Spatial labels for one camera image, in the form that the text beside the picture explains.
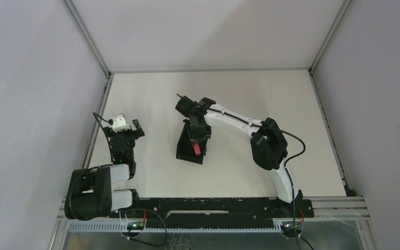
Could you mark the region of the red handled screwdriver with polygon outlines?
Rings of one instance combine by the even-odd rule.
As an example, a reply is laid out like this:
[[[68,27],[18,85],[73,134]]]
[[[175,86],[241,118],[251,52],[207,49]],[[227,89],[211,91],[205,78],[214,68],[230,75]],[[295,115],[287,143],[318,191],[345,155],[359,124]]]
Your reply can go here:
[[[193,149],[196,156],[200,156],[202,154],[201,147],[197,141],[193,142]]]

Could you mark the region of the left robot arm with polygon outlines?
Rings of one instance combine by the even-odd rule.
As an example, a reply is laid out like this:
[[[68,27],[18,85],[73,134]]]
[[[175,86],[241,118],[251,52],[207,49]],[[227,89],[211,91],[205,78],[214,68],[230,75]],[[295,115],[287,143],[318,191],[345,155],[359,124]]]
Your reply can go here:
[[[129,217],[141,213],[142,203],[134,198],[134,189],[115,190],[114,184],[134,178],[136,162],[134,147],[145,135],[137,119],[128,125],[118,116],[111,127],[104,127],[108,138],[111,163],[72,172],[65,200],[65,216],[81,221],[107,217],[122,209]]]

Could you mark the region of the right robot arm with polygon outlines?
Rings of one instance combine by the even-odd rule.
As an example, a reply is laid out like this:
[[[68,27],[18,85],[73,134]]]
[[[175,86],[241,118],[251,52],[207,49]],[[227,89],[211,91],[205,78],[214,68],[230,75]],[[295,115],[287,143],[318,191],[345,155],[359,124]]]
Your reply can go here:
[[[301,209],[302,194],[294,185],[288,170],[288,142],[290,136],[300,143],[303,140],[281,130],[272,118],[252,119],[232,112],[216,101],[204,97],[196,102],[187,96],[180,96],[175,106],[183,117],[183,129],[176,148],[176,159],[202,164],[207,152],[207,142],[213,127],[231,129],[248,139],[255,164],[268,171],[281,200],[281,212],[288,217],[295,216]]]

